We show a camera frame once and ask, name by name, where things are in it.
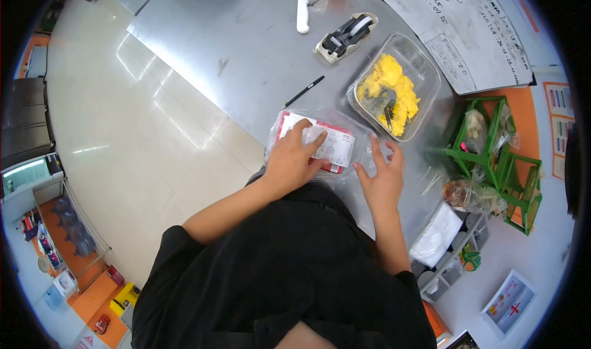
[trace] pen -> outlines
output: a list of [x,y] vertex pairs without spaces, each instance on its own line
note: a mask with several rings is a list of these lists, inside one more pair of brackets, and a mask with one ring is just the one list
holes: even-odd
[[290,101],[286,102],[286,103],[285,103],[285,106],[284,106],[283,108],[287,108],[287,107],[289,107],[289,106],[290,106],[290,104],[291,104],[292,102],[294,102],[294,101],[298,100],[298,98],[299,98],[301,95],[303,95],[303,94],[304,94],[306,91],[308,91],[308,90],[309,90],[309,89],[311,89],[312,87],[316,86],[316,84],[317,84],[318,82],[320,82],[321,80],[323,80],[323,79],[324,79],[324,76],[321,76],[319,79],[315,80],[314,82],[312,82],[311,84],[309,84],[308,86],[306,86],[306,88],[305,88],[305,89],[303,89],[303,90],[302,90],[302,91],[301,91],[299,94],[295,95],[295,96],[293,97],[293,99],[291,99]]

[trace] whiteboard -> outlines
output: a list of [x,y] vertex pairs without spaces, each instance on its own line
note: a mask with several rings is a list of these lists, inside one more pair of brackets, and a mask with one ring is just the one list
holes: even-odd
[[384,0],[418,35],[460,95],[532,82],[525,50],[497,0]]

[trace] person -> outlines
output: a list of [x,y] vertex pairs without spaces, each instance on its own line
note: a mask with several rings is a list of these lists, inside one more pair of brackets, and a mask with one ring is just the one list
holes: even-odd
[[304,119],[243,189],[162,235],[134,308],[144,348],[435,348],[397,209],[404,156],[387,163],[371,138],[376,175],[354,163],[375,243],[344,203],[312,181],[326,138],[303,146]]

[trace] scrambled egg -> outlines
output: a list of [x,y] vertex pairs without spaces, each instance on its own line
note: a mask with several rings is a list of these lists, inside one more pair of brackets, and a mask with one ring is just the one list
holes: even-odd
[[[391,119],[392,134],[400,136],[404,133],[404,125],[407,119],[417,114],[417,95],[412,90],[414,87],[410,78],[403,74],[403,68],[396,59],[388,54],[383,54],[373,67],[373,71],[365,78],[357,89],[357,97],[362,101],[365,93],[370,98],[377,98],[383,87],[396,91],[396,105],[392,109],[394,117]],[[380,123],[387,129],[386,117],[381,114],[377,117]]]

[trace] white knife handle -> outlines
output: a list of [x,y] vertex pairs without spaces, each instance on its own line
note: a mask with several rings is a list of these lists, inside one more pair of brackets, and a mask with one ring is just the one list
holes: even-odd
[[308,0],[297,0],[297,18],[295,27],[299,33],[308,33]]

